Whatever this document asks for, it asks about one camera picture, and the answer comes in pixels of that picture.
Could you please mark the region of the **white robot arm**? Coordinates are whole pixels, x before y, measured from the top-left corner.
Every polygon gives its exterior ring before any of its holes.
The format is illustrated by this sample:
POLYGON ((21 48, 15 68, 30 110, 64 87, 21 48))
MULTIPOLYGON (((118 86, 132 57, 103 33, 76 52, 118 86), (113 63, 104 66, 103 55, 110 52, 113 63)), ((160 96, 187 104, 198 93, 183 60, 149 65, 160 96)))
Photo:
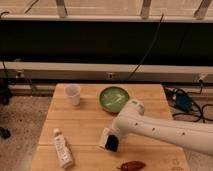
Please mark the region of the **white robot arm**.
POLYGON ((137 99, 125 104, 111 128, 119 138, 133 133, 213 156, 213 124, 145 116, 144 105, 137 99))

